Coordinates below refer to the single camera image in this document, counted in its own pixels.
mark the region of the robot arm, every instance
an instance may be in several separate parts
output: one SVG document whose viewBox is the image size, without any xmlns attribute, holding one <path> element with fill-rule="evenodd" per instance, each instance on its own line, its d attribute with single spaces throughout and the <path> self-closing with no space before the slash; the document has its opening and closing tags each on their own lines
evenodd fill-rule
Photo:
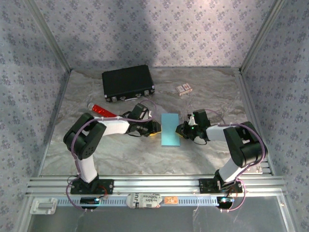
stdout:
<svg viewBox="0 0 309 232">
<path fill-rule="evenodd" d="M 185 139 L 195 140 L 196 137 L 208 141 L 225 141 L 228 145 L 231 158 L 215 172 L 214 180 L 219 190 L 235 183 L 235 179 L 249 165 L 255 165 L 262 158 L 262 147 L 257 137 L 253 135 L 256 130 L 251 122 L 244 122 L 234 126 L 211 126 L 204 109 L 194 111 L 188 115 L 189 122 L 180 124 L 176 133 Z"/>
<path fill-rule="evenodd" d="M 71 129 L 66 133 L 63 142 L 71 151 L 71 144 L 77 131 L 88 121 L 98 119 L 85 127 L 76 139 L 74 145 L 74 154 L 77 156 L 77 166 L 80 169 L 80 179 L 87 188 L 92 188 L 93 182 L 98 179 L 98 173 L 95 168 L 93 153 L 96 150 L 102 136 L 110 134 L 129 134 L 137 131 L 141 136 L 149 136 L 161 132 L 161 126 L 153 120 L 147 122 L 137 122 L 136 120 L 148 119 L 150 111 L 142 104 L 137 104 L 132 112 L 119 117 L 127 117 L 135 121 L 126 120 L 105 120 L 101 121 L 98 117 L 92 117 L 91 114 L 83 114 Z"/>
</svg>

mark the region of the marble floor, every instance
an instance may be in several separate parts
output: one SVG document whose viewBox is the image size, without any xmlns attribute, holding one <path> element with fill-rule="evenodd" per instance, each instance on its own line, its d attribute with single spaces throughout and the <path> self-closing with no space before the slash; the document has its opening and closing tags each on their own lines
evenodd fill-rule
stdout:
<svg viewBox="0 0 309 232">
<path fill-rule="evenodd" d="M 145 99 L 108 103 L 104 100 L 102 71 L 72 71 L 64 99 L 56 119 L 56 126 L 47 150 L 42 175 L 76 174 L 73 159 L 63 136 L 94 102 L 103 108 L 121 114 L 132 110 Z M 212 109 L 226 122 L 247 120 L 240 99 L 235 76 L 236 69 L 173 68 L 151 69 L 155 94 L 149 96 L 157 105 L 153 117 L 160 122 L 162 113 L 178 113 L 180 123 L 186 115 L 197 109 Z M 188 82 L 193 91 L 179 96 L 175 87 Z M 208 114 L 212 124 L 220 122 L 218 116 Z M 128 135 L 103 137 L 94 153 L 99 174 L 213 174 L 230 158 L 224 142 L 196 145 L 181 139 L 180 147 L 162 147 L 160 134 L 135 138 Z"/>
</svg>

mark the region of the red marker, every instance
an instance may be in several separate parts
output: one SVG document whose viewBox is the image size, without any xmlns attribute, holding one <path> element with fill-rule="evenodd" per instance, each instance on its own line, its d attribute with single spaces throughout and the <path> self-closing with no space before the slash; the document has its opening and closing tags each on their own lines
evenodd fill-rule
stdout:
<svg viewBox="0 0 309 232">
<path fill-rule="evenodd" d="M 93 112 L 98 113 L 99 115 L 103 116 L 103 117 L 117 117 L 117 115 L 113 114 L 112 112 L 109 112 L 106 109 L 103 109 L 101 106 L 96 105 L 94 103 L 89 103 L 88 105 L 88 109 L 92 110 Z"/>
</svg>

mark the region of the metal frame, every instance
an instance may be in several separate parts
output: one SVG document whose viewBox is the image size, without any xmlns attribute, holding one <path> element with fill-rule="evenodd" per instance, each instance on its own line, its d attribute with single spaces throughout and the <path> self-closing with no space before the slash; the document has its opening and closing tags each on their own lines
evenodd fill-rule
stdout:
<svg viewBox="0 0 309 232">
<path fill-rule="evenodd" d="M 198 182 L 200 178 L 213 178 L 213 175 L 116 175 L 100 177 L 100 179 L 114 180 L 113 195 L 117 196 L 127 196 L 134 192 L 155 192 L 162 196 L 223 197 L 225 195 L 224 193 L 200 194 Z M 246 196 L 248 197 L 278 196 L 286 193 L 284 180 L 281 176 L 247 174 L 241 179 L 246 185 Z M 26 196 L 62 197 L 67 185 L 66 176 L 35 177 L 30 179 L 28 183 Z"/>
<path fill-rule="evenodd" d="M 254 103 L 251 97 L 251 94 L 249 93 L 249 87 L 247 83 L 244 80 L 244 77 L 239 74 L 236 77 L 236 82 L 239 87 L 240 91 L 240 96 L 243 101 L 245 111 L 247 118 L 253 123 L 256 131 L 260 134 L 262 139 L 265 141 L 265 136 L 260 124 L 260 120 L 258 119 L 256 109 L 254 107 Z M 269 164 L 269 168 L 271 173 L 276 176 L 276 171 L 274 168 L 274 165 L 271 160 L 271 152 L 268 150 L 268 156 L 267 156 L 267 162 Z M 277 196 L 278 204 L 280 206 L 281 214 L 284 219 L 285 226 L 287 228 L 287 231 L 300 231 L 299 228 L 297 227 L 296 223 L 296 216 L 293 214 L 293 205 L 290 202 L 290 197 L 285 194 L 285 195 L 278 195 Z"/>
<path fill-rule="evenodd" d="M 58 114 L 59 114 L 59 111 L 60 111 L 60 108 L 61 108 L 61 105 L 62 105 L 62 101 L 64 99 L 64 95 L 65 95 L 65 92 L 66 92 L 66 89 L 67 89 L 67 86 L 68 86 L 70 76 L 71 76 L 71 71 L 68 73 L 68 76 L 66 77 L 66 82 L 64 84 L 64 87 L 63 87 L 63 90 L 62 90 L 62 93 L 61 93 L 61 96 L 60 96 L 59 107 L 57 108 L 55 118 L 53 119 L 52 129 L 51 129 L 51 132 L 50 132 L 49 137 L 47 139 L 47 145 L 46 145 L 46 148 L 44 150 L 43 158 L 42 158 L 42 161 L 41 161 L 41 164 L 40 164 L 40 167 L 39 167 L 38 176 L 41 175 L 43 167 L 44 167 L 45 158 L 46 158 L 46 155 L 47 155 L 47 151 L 48 151 L 50 142 L 51 142 L 52 137 L 53 137 L 53 133 L 54 133 L 55 126 L 56 126 L 56 121 L 57 121 Z"/>
<path fill-rule="evenodd" d="M 43 33 L 46 41 L 48 42 L 56 58 L 59 60 L 61 66 L 66 70 L 67 73 L 70 73 L 71 71 L 70 65 L 67 62 L 66 58 L 64 57 L 56 39 L 54 38 L 54 35 L 49 29 L 39 7 L 37 6 L 34 0 L 24 0 L 24 3 L 29 8 L 30 13 L 32 14 L 34 20 L 38 24 L 41 32 Z"/>
<path fill-rule="evenodd" d="M 115 200 L 113 206 L 123 206 L 117 200 L 123 200 L 129 193 L 133 192 L 156 192 L 162 197 L 178 196 L 180 199 L 209 199 L 210 197 L 224 196 L 223 193 L 218 194 L 200 194 L 199 182 L 200 178 L 213 178 L 212 175 L 111 175 L 101 176 L 100 179 L 114 179 L 113 195 L 110 200 Z M 42 176 L 31 178 L 28 183 L 26 197 L 24 199 L 20 218 L 18 219 L 15 231 L 25 231 L 30 225 L 31 214 L 29 213 L 32 201 L 35 197 L 54 197 L 60 200 L 60 205 L 68 207 L 64 202 L 65 189 L 68 185 L 67 176 Z M 285 182 L 282 176 L 272 176 L 271 174 L 244 174 L 241 179 L 246 185 L 246 197 L 263 197 L 277 196 L 280 199 L 282 208 L 282 216 L 287 230 L 295 231 L 293 223 L 285 212 L 284 194 L 287 193 Z M 72 198 L 78 200 L 84 195 L 73 195 Z"/>
<path fill-rule="evenodd" d="M 251 63 L 253 62 L 256 54 L 258 53 L 259 49 L 261 48 L 265 38 L 267 37 L 270 29 L 274 25 L 281 9 L 285 4 L 285 0 L 275 0 L 273 5 L 271 6 L 267 17 L 262 24 L 257 36 L 255 37 L 254 42 L 252 43 L 244 61 L 240 66 L 241 74 L 245 74 L 250 67 Z"/>
</svg>

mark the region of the blue block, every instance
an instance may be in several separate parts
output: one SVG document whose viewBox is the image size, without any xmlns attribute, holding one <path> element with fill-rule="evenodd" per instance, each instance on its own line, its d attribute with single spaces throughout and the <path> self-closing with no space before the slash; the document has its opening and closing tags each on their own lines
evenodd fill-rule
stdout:
<svg viewBox="0 0 309 232">
<path fill-rule="evenodd" d="M 176 128 L 179 125 L 178 114 L 161 115 L 161 145 L 162 146 L 180 146 L 180 137 L 176 134 Z"/>
</svg>

